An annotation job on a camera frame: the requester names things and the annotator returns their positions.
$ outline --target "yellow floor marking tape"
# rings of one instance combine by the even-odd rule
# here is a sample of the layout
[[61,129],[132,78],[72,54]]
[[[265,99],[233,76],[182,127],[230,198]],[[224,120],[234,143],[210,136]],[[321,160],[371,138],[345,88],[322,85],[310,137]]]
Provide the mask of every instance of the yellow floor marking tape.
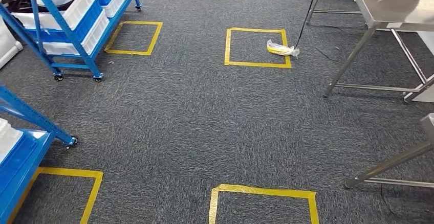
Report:
[[83,212],[83,215],[82,215],[81,221],[80,221],[80,223],[88,223],[89,217],[90,217],[91,212],[92,212],[92,208],[93,208],[95,200],[96,200],[96,196],[98,195],[98,191],[99,191],[99,188],[101,186],[103,172],[102,171],[95,171],[95,170],[64,169],[64,168],[51,168],[51,167],[38,167],[36,169],[35,174],[32,176],[32,178],[31,178],[27,188],[23,192],[17,206],[15,207],[11,216],[9,217],[8,223],[12,223],[13,220],[15,219],[16,215],[19,212],[19,209],[21,208],[24,200],[26,199],[27,194],[29,194],[29,191],[32,188],[33,183],[35,182],[36,178],[40,174],[52,174],[52,175],[95,178],[94,185],[92,187],[88,202],[86,204],[86,207],[84,208],[84,212]]
[[[114,50],[111,49],[113,43],[115,42],[116,37],[118,36],[119,32],[121,31],[121,28],[124,24],[130,24],[130,25],[156,25],[157,28],[155,29],[154,35],[152,36],[152,40],[150,41],[149,47],[146,51],[132,51],[132,50]],[[162,22],[155,22],[155,21],[122,21],[119,23],[116,30],[113,32],[113,35],[111,36],[110,40],[108,41],[107,45],[105,46],[104,51],[111,54],[135,54],[135,55],[150,55],[152,53],[152,50],[154,49],[155,43],[157,42],[158,35],[160,34],[161,27],[163,26]]]
[[232,31],[247,31],[247,32],[260,32],[260,33],[280,33],[282,37],[282,44],[288,46],[286,38],[286,31],[284,29],[253,29],[253,28],[239,28],[232,27],[226,30],[226,47],[225,47],[225,65],[242,65],[242,66],[256,66],[256,67],[274,67],[274,68],[291,68],[291,59],[289,56],[284,56],[285,63],[257,63],[246,61],[230,61],[230,45]]
[[318,211],[316,209],[315,195],[316,192],[292,190],[292,189],[270,189],[270,188],[258,188],[248,187],[241,185],[227,185],[221,184],[211,190],[211,202],[209,204],[209,224],[215,224],[215,218],[217,216],[217,206],[219,201],[219,192],[237,192],[248,194],[261,194],[270,196],[282,196],[282,197],[295,197],[305,198],[309,203],[309,213],[312,224],[319,224]]

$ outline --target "plastic bag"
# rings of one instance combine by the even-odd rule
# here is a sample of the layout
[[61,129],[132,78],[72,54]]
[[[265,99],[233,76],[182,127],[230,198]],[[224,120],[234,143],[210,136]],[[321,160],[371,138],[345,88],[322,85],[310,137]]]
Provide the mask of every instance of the plastic bag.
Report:
[[297,59],[298,59],[298,54],[300,53],[299,48],[295,48],[294,46],[287,47],[287,46],[279,45],[273,43],[271,39],[267,41],[267,50],[272,54],[278,54],[283,56],[292,55],[295,56]]

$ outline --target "blue shelving cart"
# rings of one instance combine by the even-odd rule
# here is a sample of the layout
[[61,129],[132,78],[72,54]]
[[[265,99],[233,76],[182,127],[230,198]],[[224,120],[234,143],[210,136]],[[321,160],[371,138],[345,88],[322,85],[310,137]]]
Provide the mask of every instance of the blue shelving cart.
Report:
[[[79,55],[73,54],[62,54],[62,55],[49,55],[43,48],[41,41],[41,28],[39,23],[39,15],[38,15],[38,5],[36,0],[31,0],[32,10],[35,18],[36,24],[36,38],[32,35],[29,35],[26,32],[25,28],[21,26],[21,24],[10,14],[10,12],[0,4],[0,15],[3,19],[10,25],[10,27],[27,43],[29,47],[32,48],[33,51],[41,58],[50,68],[50,70],[54,74],[54,78],[57,81],[61,81],[63,79],[63,72],[61,69],[71,68],[71,69],[85,69],[90,70],[93,74],[93,78],[96,82],[100,82],[102,80],[103,74],[98,70],[98,67],[95,65],[95,59],[113,31],[114,27],[118,24],[120,17],[124,13],[127,6],[130,4],[131,0],[125,0],[122,6],[119,8],[114,17],[110,18],[110,22],[108,26],[105,28],[101,38],[93,49],[92,53],[87,54],[81,42],[77,39],[77,36],[73,33],[71,28],[68,26],[65,19],[62,17],[62,14],[57,9],[57,6],[52,2],[52,0],[42,0],[45,4],[45,7],[48,11],[53,15],[57,23],[60,25],[61,29],[64,31],[66,37],[69,42],[73,44]],[[141,4],[139,0],[136,1],[136,9],[137,11],[141,11]],[[56,63],[53,58],[54,57],[69,57],[69,58],[80,58],[84,61],[84,64],[73,64],[73,63]]]
[[69,148],[77,144],[78,140],[35,111],[4,86],[0,86],[0,111],[44,129],[19,129],[23,135],[0,163],[0,223],[6,223],[51,142],[59,139]]

